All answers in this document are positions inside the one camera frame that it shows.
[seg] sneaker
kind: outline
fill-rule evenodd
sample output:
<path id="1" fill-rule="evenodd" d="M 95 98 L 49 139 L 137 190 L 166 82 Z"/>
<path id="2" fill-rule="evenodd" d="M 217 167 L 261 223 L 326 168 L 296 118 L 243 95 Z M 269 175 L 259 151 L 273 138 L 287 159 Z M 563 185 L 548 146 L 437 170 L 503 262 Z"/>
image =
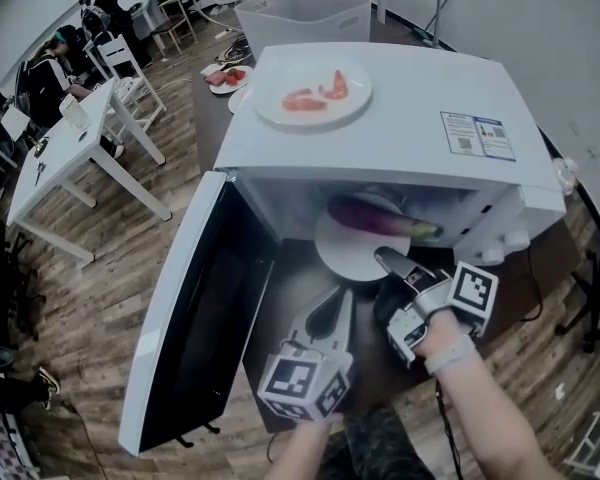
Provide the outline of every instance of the sneaker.
<path id="1" fill-rule="evenodd" d="M 53 375 L 51 375 L 47 370 L 40 367 L 38 369 L 38 375 L 42 379 L 42 381 L 47 385 L 47 389 L 49 393 L 53 393 L 54 395 L 60 394 L 60 383 L 55 379 Z"/>
<path id="2" fill-rule="evenodd" d="M 113 159 L 117 160 L 118 158 L 120 158 L 122 156 L 123 152 L 124 152 L 124 146 L 116 146 L 116 151 L 113 154 Z"/>

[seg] microwave label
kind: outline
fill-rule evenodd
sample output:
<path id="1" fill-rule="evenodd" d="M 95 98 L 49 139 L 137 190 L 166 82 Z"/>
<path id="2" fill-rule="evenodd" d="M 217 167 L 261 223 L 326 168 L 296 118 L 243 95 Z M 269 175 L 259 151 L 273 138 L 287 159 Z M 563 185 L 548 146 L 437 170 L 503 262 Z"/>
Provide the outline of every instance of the microwave label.
<path id="1" fill-rule="evenodd" d="M 440 115 L 452 153 L 516 161 L 500 121 L 451 112 Z"/>

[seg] microwave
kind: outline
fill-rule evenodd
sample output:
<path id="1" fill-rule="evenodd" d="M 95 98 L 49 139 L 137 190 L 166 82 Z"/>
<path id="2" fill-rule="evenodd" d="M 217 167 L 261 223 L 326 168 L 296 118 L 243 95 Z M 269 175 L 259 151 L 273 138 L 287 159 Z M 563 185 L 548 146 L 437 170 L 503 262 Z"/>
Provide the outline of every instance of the microwave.
<path id="1" fill-rule="evenodd" d="M 372 81 L 355 120 L 320 133 L 272 127 L 254 109 L 278 59 L 342 56 Z M 455 261 L 496 265 L 566 208 L 531 112 L 504 67 L 379 43 L 266 48 L 214 170 L 168 253 L 136 347 L 120 444 L 133 454 L 222 415 L 277 255 L 314 247 L 335 195 L 372 192 L 443 228 Z"/>

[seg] plastic storage bin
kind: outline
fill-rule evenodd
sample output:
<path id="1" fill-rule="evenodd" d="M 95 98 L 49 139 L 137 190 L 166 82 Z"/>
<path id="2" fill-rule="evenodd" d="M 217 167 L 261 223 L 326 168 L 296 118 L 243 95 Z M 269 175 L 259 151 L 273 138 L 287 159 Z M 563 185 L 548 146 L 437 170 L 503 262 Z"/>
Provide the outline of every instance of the plastic storage bin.
<path id="1" fill-rule="evenodd" d="M 278 44 L 369 42 L 370 0 L 247 0 L 235 10 L 256 60 Z"/>

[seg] purple vegetable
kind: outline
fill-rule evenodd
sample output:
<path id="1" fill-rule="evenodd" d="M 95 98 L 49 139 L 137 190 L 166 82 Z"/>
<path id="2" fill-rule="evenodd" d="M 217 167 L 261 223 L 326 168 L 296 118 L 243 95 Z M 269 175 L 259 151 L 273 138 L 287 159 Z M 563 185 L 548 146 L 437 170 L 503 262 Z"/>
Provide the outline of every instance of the purple vegetable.
<path id="1" fill-rule="evenodd" d="M 376 235 L 425 240 L 438 238 L 443 232 L 443 228 L 436 224 L 397 215 L 351 196 L 335 196 L 329 201 L 327 211 L 343 226 Z"/>

